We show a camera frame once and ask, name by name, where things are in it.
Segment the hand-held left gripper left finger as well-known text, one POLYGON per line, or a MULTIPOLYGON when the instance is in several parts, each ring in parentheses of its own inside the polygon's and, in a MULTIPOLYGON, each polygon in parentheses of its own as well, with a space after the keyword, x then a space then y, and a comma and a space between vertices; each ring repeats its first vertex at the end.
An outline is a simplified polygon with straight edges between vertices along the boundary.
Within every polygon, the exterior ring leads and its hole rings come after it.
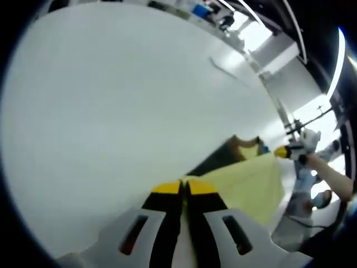
POLYGON ((171 267, 183 205, 183 183, 155 187, 140 208, 130 209, 81 252, 67 253, 59 267, 171 267))

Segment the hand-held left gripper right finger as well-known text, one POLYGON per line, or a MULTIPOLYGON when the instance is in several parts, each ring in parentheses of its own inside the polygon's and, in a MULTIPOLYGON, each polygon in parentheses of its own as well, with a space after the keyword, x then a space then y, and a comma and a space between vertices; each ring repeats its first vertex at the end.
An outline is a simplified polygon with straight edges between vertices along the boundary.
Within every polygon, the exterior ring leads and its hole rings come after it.
POLYGON ((213 185, 186 183, 189 229, 198 267, 307 267, 309 256, 288 252, 243 212, 229 209, 213 185))

